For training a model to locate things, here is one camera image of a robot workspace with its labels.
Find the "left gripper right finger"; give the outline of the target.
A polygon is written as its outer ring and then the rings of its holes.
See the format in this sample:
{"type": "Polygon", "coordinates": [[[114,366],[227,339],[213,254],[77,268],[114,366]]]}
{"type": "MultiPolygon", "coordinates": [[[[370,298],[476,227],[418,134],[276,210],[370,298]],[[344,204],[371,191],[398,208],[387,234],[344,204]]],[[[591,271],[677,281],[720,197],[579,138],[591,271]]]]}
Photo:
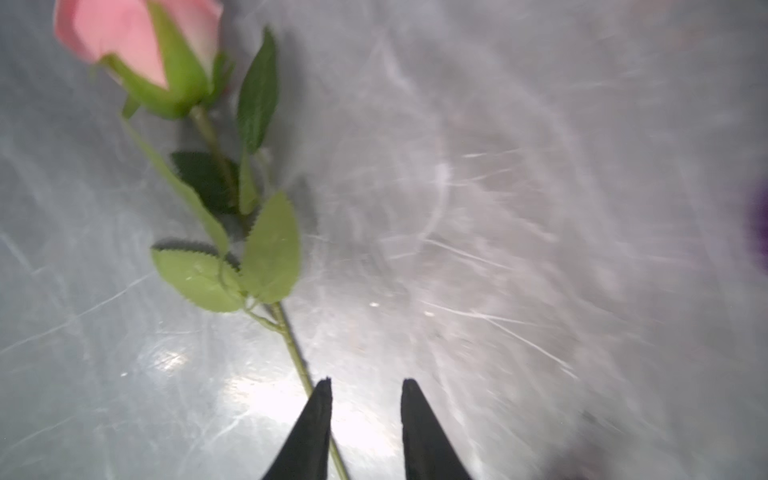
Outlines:
{"type": "Polygon", "coordinates": [[[415,379],[403,381],[400,412],[408,480],[471,479],[415,379]]]}

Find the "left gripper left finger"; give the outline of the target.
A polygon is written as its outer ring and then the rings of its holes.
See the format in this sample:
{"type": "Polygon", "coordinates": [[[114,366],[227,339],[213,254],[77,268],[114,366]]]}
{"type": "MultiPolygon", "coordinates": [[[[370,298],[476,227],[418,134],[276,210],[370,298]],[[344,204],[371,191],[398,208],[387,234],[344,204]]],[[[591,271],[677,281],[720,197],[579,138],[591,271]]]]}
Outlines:
{"type": "Polygon", "coordinates": [[[326,480],[331,440],[332,382],[321,380],[263,480],[326,480]]]}

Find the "pink small rose stem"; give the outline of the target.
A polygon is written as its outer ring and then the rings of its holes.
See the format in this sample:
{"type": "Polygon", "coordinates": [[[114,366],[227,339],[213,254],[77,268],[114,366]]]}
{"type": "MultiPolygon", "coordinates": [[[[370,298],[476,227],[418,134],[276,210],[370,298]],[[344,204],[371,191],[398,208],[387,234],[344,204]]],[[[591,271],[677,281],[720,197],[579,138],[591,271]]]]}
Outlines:
{"type": "MultiPolygon", "coordinates": [[[[64,47],[123,89],[124,120],[143,109],[194,125],[202,152],[163,156],[148,144],[142,150],[200,221],[213,249],[155,247],[155,269],[197,307],[240,312],[278,334],[308,401],[320,381],[311,379],[282,305],[301,270],[298,219],[262,151],[279,98],[278,45],[265,28],[239,89],[240,149],[232,160],[211,118],[234,69],[220,45],[223,14],[219,1],[59,1],[53,28],[64,47]]],[[[329,469],[348,477],[332,433],[329,469]]]]}

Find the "purple glass vase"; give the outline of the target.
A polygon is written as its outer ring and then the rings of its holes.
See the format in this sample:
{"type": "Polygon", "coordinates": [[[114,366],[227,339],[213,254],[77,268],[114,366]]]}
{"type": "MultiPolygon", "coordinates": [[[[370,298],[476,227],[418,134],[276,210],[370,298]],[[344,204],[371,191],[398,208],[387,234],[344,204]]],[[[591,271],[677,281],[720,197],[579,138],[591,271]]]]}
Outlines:
{"type": "Polygon", "coordinates": [[[753,254],[758,265],[767,270],[767,182],[762,182],[749,211],[749,233],[753,254]]]}

